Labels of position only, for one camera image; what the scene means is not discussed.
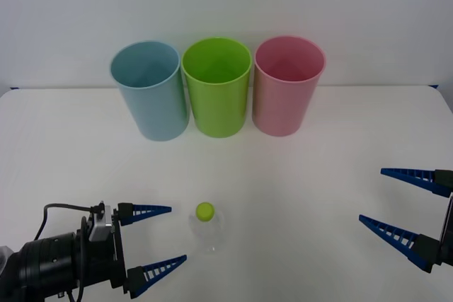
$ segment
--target bottle cap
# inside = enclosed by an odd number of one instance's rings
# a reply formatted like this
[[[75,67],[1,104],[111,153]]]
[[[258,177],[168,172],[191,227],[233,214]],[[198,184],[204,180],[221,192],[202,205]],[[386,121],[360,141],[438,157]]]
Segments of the bottle cap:
[[[201,222],[209,222],[214,217],[214,213],[214,206],[209,202],[203,202],[197,206],[196,214]]]

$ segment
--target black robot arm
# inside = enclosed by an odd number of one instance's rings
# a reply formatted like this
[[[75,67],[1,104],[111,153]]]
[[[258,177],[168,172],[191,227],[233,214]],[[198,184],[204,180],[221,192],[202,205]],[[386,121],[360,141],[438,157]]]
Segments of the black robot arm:
[[[102,281],[110,281],[114,289],[122,286],[125,294],[129,292],[135,298],[187,258],[184,255],[126,272],[120,225],[170,212],[170,207],[120,203],[113,212],[102,202],[91,208],[78,207],[90,211],[90,216],[88,220],[82,218],[76,233],[38,239],[47,208],[63,206],[66,204],[46,206],[36,239],[4,258],[3,270],[0,265],[1,302],[42,302],[49,296],[64,294],[71,302],[80,302],[85,287]],[[72,290],[77,287],[79,295],[74,300]]]

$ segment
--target green cup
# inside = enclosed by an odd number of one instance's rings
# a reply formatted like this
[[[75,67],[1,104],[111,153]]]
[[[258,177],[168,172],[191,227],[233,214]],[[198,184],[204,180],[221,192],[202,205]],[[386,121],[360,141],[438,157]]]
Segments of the green cup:
[[[246,120],[252,56],[229,38],[196,42],[183,55],[182,68],[198,129],[211,137],[229,137]]]

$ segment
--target robotic arm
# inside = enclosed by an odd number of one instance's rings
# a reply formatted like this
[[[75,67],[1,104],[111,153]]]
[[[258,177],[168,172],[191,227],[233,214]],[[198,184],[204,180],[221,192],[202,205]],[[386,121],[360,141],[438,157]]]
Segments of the robotic arm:
[[[431,273],[433,265],[453,265],[453,171],[383,168],[381,174],[449,197],[440,239],[397,228],[364,215],[359,215],[359,221],[425,272]]]
[[[89,212],[76,233],[38,239],[47,220],[47,209],[60,207]],[[125,269],[120,226],[171,212],[170,207],[119,203],[118,209],[101,202],[87,208],[68,204],[49,204],[35,240],[18,252],[0,248],[0,301],[43,302],[66,293],[71,302],[82,300],[84,287],[110,281],[113,289],[122,287],[130,298],[143,294],[185,262],[187,256],[152,265]],[[79,288],[76,300],[72,289]]]

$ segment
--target cup rim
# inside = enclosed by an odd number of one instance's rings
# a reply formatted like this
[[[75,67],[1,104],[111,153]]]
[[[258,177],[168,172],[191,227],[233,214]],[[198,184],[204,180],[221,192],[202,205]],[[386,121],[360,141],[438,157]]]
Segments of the cup rim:
[[[299,40],[303,40],[305,42],[308,42],[310,44],[312,44],[316,49],[318,49],[318,51],[321,53],[321,55],[323,56],[323,60],[324,60],[324,63],[323,63],[323,67],[322,69],[320,70],[319,73],[317,73],[316,75],[312,76],[311,78],[308,78],[308,79],[304,79],[303,81],[284,81],[282,79],[278,79],[278,78],[275,78],[273,76],[271,76],[270,74],[264,72],[261,67],[258,65],[257,61],[256,61],[256,55],[258,53],[258,50],[260,49],[260,47],[267,43],[268,41],[270,40],[274,40],[275,38],[285,38],[285,37],[290,37],[290,38],[297,38]],[[274,37],[270,37],[266,40],[264,40],[263,42],[261,42],[259,44],[259,46],[257,47],[256,51],[255,51],[255,54],[253,55],[253,58],[255,59],[255,66],[258,68],[259,72],[262,73],[263,75],[265,75],[266,77],[274,80],[274,81],[277,81],[277,82],[280,82],[280,83],[288,83],[288,84],[301,84],[301,83],[308,83],[310,81],[313,81],[314,79],[317,79],[319,78],[319,76],[324,72],[324,69],[326,69],[326,65],[327,65],[327,62],[326,62],[326,53],[315,43],[315,42],[312,42],[310,39],[306,39],[304,37],[300,37],[298,35],[276,35]]]
[[[190,50],[191,47],[195,46],[196,44],[200,43],[200,42],[204,42],[206,40],[214,40],[214,39],[223,39],[223,40],[229,40],[231,42],[235,42],[236,44],[239,44],[240,46],[242,46],[248,53],[248,57],[249,57],[249,60],[250,62],[248,63],[248,68],[247,70],[242,74],[240,75],[239,77],[233,79],[232,81],[225,81],[224,83],[209,83],[207,81],[201,81],[200,79],[196,79],[194,76],[191,76],[186,70],[185,70],[185,67],[184,67],[184,56],[186,55],[187,51]],[[231,83],[234,83],[236,81],[239,81],[241,80],[243,77],[245,77],[251,70],[252,68],[252,64],[253,64],[253,56],[250,52],[250,49],[245,45],[243,44],[242,42],[239,42],[238,40],[235,40],[233,38],[228,38],[228,37],[207,37],[207,38],[203,38],[201,40],[198,40],[197,42],[194,42],[191,46],[189,46],[189,48],[187,48],[186,51],[184,51],[183,53],[183,57],[181,59],[181,68],[183,69],[183,72],[184,74],[190,78],[190,80],[193,80],[197,83],[200,83],[200,84],[206,84],[206,85],[210,85],[210,86],[222,86],[222,85],[227,85],[227,84],[231,84]]]
[[[119,81],[117,81],[115,79],[115,77],[113,76],[113,73],[112,73],[112,65],[113,65],[113,62],[115,61],[116,57],[118,57],[121,52],[125,51],[126,49],[128,49],[128,48],[130,48],[130,47],[132,47],[134,45],[144,44],[144,43],[147,43],[147,42],[154,42],[154,43],[157,42],[159,44],[166,45],[166,46],[170,47],[176,53],[176,56],[178,56],[178,65],[176,66],[175,71],[173,71],[173,73],[170,76],[165,78],[160,83],[157,83],[157,84],[154,84],[154,85],[150,85],[150,86],[140,87],[140,88],[136,88],[134,86],[128,86],[128,85],[125,85],[125,84],[120,83]],[[132,44],[129,44],[128,46],[123,47],[120,51],[118,51],[115,54],[115,56],[113,56],[112,60],[110,61],[110,76],[113,78],[114,82],[116,82],[117,85],[122,86],[123,88],[130,88],[131,90],[147,90],[149,88],[156,88],[158,86],[164,85],[167,81],[170,81],[170,79],[172,79],[175,76],[175,74],[178,73],[178,70],[180,69],[180,66],[181,66],[181,58],[180,58],[178,50],[173,45],[170,45],[170,44],[168,44],[166,42],[162,42],[160,40],[142,40],[140,42],[133,42]]]

